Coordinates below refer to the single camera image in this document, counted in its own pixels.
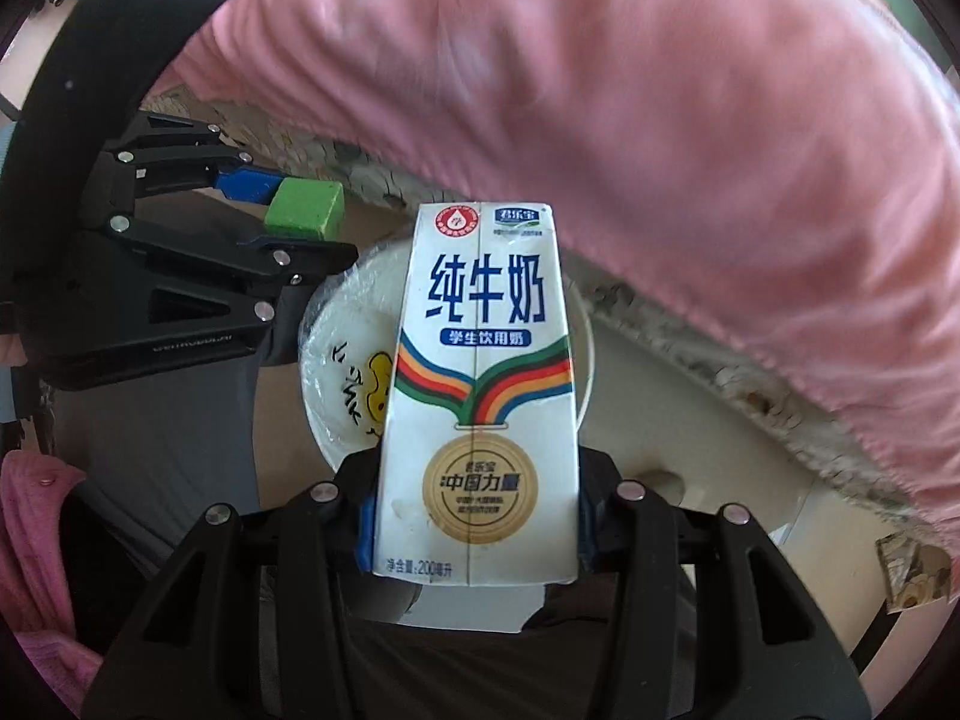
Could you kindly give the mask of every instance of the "pink cloth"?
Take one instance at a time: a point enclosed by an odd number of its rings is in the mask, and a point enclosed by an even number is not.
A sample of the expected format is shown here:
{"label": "pink cloth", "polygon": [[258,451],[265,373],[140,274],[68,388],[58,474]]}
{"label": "pink cloth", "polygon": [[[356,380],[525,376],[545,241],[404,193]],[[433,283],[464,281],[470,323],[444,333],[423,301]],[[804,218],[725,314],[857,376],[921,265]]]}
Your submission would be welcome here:
{"label": "pink cloth", "polygon": [[181,81],[552,203],[564,245],[850,426],[960,589],[960,119],[878,1],[230,0]]}
{"label": "pink cloth", "polygon": [[102,661],[75,641],[59,550],[61,506],[82,479],[77,469],[35,452],[11,452],[0,466],[0,613],[47,685],[78,716]]}

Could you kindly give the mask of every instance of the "gold medal graphic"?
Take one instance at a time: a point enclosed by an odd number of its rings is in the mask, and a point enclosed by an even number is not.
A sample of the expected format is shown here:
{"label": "gold medal graphic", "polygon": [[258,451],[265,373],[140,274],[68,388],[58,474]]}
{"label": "gold medal graphic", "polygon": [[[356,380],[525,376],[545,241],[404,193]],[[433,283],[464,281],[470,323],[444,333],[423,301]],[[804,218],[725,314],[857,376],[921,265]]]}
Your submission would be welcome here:
{"label": "gold medal graphic", "polygon": [[437,527],[457,541],[503,541],[534,511],[536,471],[511,440],[475,430],[433,456],[424,474],[424,504]]}

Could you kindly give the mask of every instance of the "milk carton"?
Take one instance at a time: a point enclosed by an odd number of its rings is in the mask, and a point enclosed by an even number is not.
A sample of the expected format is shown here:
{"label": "milk carton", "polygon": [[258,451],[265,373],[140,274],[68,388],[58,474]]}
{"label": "milk carton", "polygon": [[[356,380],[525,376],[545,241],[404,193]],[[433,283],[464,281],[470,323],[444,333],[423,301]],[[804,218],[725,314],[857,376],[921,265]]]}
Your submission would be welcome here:
{"label": "milk carton", "polygon": [[374,573],[420,584],[576,579],[574,412],[550,207],[421,206]]}

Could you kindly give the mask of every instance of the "green cube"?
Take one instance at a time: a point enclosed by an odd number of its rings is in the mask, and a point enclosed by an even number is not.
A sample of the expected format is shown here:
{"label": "green cube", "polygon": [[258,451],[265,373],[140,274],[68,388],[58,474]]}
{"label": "green cube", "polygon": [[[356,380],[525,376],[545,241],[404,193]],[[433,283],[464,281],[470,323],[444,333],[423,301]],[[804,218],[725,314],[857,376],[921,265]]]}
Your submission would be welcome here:
{"label": "green cube", "polygon": [[344,219],[344,185],[338,181],[285,178],[263,225],[274,235],[332,241]]}

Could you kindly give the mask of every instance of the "striped ribbon graphic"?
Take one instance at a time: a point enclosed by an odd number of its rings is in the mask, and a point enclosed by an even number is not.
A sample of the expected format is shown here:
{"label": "striped ribbon graphic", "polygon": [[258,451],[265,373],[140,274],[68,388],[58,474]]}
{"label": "striped ribbon graphic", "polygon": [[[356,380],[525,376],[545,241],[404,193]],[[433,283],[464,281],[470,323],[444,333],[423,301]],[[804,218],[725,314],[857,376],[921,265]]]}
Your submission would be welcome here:
{"label": "striped ribbon graphic", "polygon": [[564,336],[538,352],[498,362],[474,381],[434,365],[401,332],[395,386],[414,400],[450,410],[460,425],[502,425],[517,406],[573,392],[568,341]]}

